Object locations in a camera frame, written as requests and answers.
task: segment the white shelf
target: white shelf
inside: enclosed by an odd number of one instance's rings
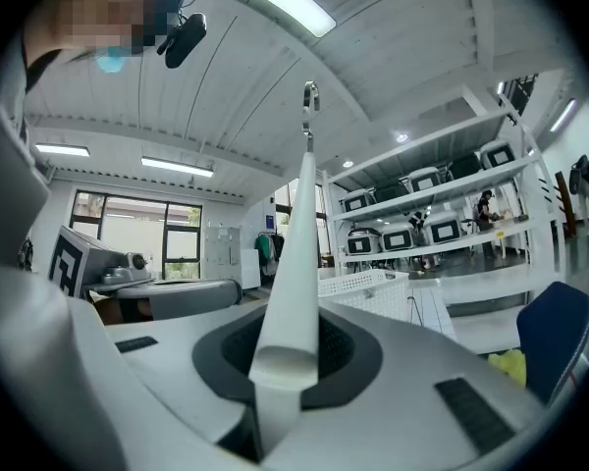
[[[479,150],[485,143],[493,141],[500,132],[502,122],[508,113],[508,109],[500,109],[432,132],[353,166],[330,178],[329,183],[337,183],[346,189],[353,189],[349,183],[341,183],[343,179],[351,178],[354,183],[373,186],[375,182],[363,170],[374,165],[379,165],[388,176],[399,177],[429,166],[449,164],[472,151]]]
[[[342,213],[332,218],[335,222],[349,220],[351,222],[364,222],[395,216],[401,213],[408,213],[424,209],[435,203],[449,202],[451,200],[465,197],[472,193],[479,193],[486,188],[497,186],[511,181],[528,164],[536,162],[538,156],[524,157],[515,161],[498,166],[497,168],[480,171],[475,175],[443,183],[432,188],[419,190],[403,197],[379,202],[371,206]]]
[[[543,218],[528,219],[523,222],[515,222],[513,219],[501,220],[494,224],[494,228],[485,233],[464,235],[459,240],[444,242],[443,244],[434,244],[429,246],[416,247],[414,249],[401,249],[398,251],[381,251],[372,255],[344,255],[340,257],[341,262],[375,262],[377,260],[393,260],[397,258],[408,258],[411,256],[424,256],[434,253],[443,253],[454,249],[462,249],[483,242],[499,240],[508,236],[521,234],[522,232],[545,228],[548,222],[553,221],[554,215]]]
[[[562,276],[551,268],[522,264],[468,276],[410,281],[409,287],[437,289],[450,306],[542,290],[554,281],[562,281]]]

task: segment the chair backrest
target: chair backrest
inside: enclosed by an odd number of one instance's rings
[[[571,373],[589,335],[589,296],[552,283],[517,316],[526,356],[527,388],[550,404]]]

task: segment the ceiling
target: ceiling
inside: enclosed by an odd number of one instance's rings
[[[440,124],[470,117],[463,85],[493,89],[575,61],[539,0],[315,1],[337,21],[321,39],[262,0],[197,0],[186,11],[207,16],[208,34],[177,70],[154,51],[118,74],[58,62],[27,97],[31,139],[89,148],[88,159],[52,156],[59,179],[183,186],[250,206],[298,173],[310,79],[317,163],[336,173],[346,156],[388,149],[393,131],[436,127],[432,110]],[[141,156],[214,176],[144,168]]]

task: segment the metal shelving unit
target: metal shelving unit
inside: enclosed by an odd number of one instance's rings
[[[408,258],[434,253],[441,253],[481,244],[483,242],[502,239],[508,236],[524,234],[523,248],[526,263],[509,269],[501,269],[494,273],[475,274],[463,277],[438,278],[420,281],[420,286],[435,286],[445,288],[446,304],[461,301],[477,301],[480,299],[497,298],[517,294],[519,292],[542,289],[551,281],[562,279],[564,274],[564,236],[562,225],[557,221],[557,212],[545,200],[542,183],[539,182],[537,171],[553,189],[550,174],[543,162],[534,137],[527,131],[512,105],[505,96],[501,96],[503,108],[485,115],[474,117],[440,131],[420,137],[408,144],[398,146],[372,159],[329,177],[324,173],[324,193],[329,198],[328,225],[330,243],[334,253],[340,253],[339,240],[336,232],[343,222],[367,223],[375,220],[389,219],[409,212],[423,210],[435,204],[445,204],[456,201],[472,194],[479,193],[486,188],[502,187],[507,183],[514,183],[514,190],[518,190],[515,202],[523,208],[528,219],[521,222],[507,220],[499,222],[492,231],[473,235],[464,235],[458,240],[421,246],[409,250],[379,252],[369,255],[338,255],[337,275],[344,274],[344,264],[347,262],[375,262]],[[454,159],[463,157],[470,152],[480,149],[482,145],[493,141],[501,135],[503,124],[509,124],[510,116],[517,124],[507,128],[507,141],[510,143],[517,159],[497,168],[480,171],[474,175],[461,178],[449,183],[443,183],[425,190],[420,190],[403,197],[373,204],[350,212],[335,212],[332,210],[332,190],[330,185],[335,183],[346,190],[353,190],[364,184],[375,186],[367,169],[376,169],[385,176],[401,178],[412,171],[425,167],[441,167]],[[511,140],[510,132],[516,136]],[[559,256],[555,261],[555,250],[552,241],[551,223],[557,224]]]

